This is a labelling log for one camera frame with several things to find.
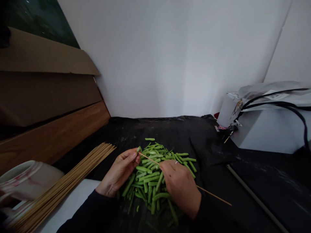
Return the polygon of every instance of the black sleeve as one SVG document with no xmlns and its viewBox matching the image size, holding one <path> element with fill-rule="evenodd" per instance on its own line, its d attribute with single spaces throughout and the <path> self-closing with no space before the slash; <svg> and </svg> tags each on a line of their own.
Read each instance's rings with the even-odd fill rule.
<svg viewBox="0 0 311 233">
<path fill-rule="evenodd" d="M 228 218 L 205 194 L 202 194 L 199 212 L 193 221 L 193 228 L 197 231 L 205 229 L 210 233 L 246 232 L 237 222 Z"/>
<path fill-rule="evenodd" d="M 73 217 L 58 229 L 57 233 L 104 233 L 109 226 L 112 211 L 116 209 L 116 205 L 115 198 L 105 197 L 94 190 Z"/>
</svg>

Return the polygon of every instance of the plastic bag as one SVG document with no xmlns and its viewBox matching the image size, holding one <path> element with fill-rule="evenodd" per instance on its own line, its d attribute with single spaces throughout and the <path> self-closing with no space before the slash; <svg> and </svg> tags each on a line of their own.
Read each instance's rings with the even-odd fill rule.
<svg viewBox="0 0 311 233">
<path fill-rule="evenodd" d="M 284 93 L 278 93 L 266 97 L 262 97 L 255 100 L 249 106 L 258 103 L 268 103 L 275 101 L 284 101 L 295 104 L 296 106 L 311 106 L 311 83 L 303 83 L 296 81 L 281 81 L 273 83 L 259 83 L 249 86 L 241 87 L 238 91 L 239 98 L 242 99 L 243 105 L 251 99 L 270 94 L 278 91 L 298 89 L 298 88 L 310 88 L 302 91 L 290 91 Z M 254 110 L 265 110 L 265 109 L 283 109 L 276 105 L 261 105 L 253 108 L 244 109 L 242 112 L 254 111 Z"/>
</svg>

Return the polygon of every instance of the cardboard box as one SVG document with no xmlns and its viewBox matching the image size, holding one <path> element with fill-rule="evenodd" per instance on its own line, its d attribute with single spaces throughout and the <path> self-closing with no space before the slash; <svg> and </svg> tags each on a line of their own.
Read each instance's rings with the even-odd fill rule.
<svg viewBox="0 0 311 233">
<path fill-rule="evenodd" d="M 99 102 L 99 72 L 83 51 L 10 28 L 0 49 L 0 124 L 29 126 Z"/>
</svg>

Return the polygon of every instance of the dark green panel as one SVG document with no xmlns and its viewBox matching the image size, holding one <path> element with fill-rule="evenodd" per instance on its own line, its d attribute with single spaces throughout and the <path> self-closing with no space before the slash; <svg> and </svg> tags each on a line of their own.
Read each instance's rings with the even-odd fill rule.
<svg viewBox="0 0 311 233">
<path fill-rule="evenodd" d="M 80 48 L 57 0 L 9 0 L 6 24 L 9 27 Z"/>
</svg>

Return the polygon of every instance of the bamboo skewer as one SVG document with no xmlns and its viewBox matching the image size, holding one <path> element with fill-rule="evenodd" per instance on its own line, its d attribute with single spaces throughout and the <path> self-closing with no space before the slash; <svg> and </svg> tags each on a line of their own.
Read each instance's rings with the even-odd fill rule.
<svg viewBox="0 0 311 233">
<path fill-rule="evenodd" d="M 138 153 L 139 153 L 140 155 L 144 156 L 145 158 L 147 158 L 147 159 L 151 160 L 152 162 L 154 162 L 154 163 L 158 164 L 159 166 L 161 166 L 159 163 L 157 163 L 157 162 L 156 162 L 156 161 L 154 161 L 153 159 L 151 159 L 151 158 L 149 158 L 149 157 L 145 156 L 144 154 L 142 154 L 142 153 L 140 153 L 140 152 L 138 152 Z M 210 193 L 209 191 L 207 191 L 207 190 L 205 190 L 205 189 L 201 188 L 200 186 L 197 186 L 197 187 L 198 187 L 199 189 L 201 189 L 201 190 L 203 190 L 203 191 L 207 192 L 208 194 L 212 195 L 213 197 L 216 197 L 217 199 L 219 199 L 219 200 L 221 200 L 221 201 L 225 202 L 225 203 L 226 203 L 226 204 L 228 204 L 229 206 L 232 206 L 232 204 L 230 204 L 229 202 L 227 202 L 227 201 L 225 201 L 225 200 L 221 199 L 220 197 L 217 197 L 216 195 L 214 195 L 214 194 Z"/>
<path fill-rule="evenodd" d="M 89 172 L 98 166 L 113 150 L 115 150 L 115 147 L 106 143 L 95 147 L 69 173 L 38 197 L 34 206 L 13 223 L 11 228 L 17 233 L 33 232 Z"/>
</svg>

